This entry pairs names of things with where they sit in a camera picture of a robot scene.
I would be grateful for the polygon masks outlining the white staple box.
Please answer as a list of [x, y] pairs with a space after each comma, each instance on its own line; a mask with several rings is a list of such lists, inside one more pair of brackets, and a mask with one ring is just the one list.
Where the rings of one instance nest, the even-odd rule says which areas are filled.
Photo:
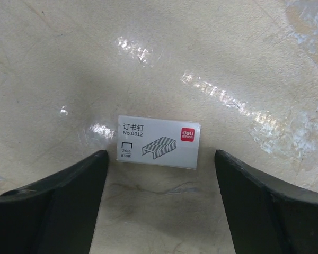
[[117, 160], [195, 170], [200, 130], [197, 122], [120, 115]]

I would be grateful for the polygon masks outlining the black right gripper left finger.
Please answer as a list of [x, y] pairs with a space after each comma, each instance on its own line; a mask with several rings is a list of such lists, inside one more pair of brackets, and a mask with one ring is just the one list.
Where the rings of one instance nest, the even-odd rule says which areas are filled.
[[89, 253], [108, 153], [0, 195], [0, 253]]

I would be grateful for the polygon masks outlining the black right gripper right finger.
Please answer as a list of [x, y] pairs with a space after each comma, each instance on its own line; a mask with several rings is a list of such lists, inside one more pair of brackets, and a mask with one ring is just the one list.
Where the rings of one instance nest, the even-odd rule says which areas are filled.
[[214, 157], [236, 253], [318, 253], [318, 193], [255, 169], [223, 150]]

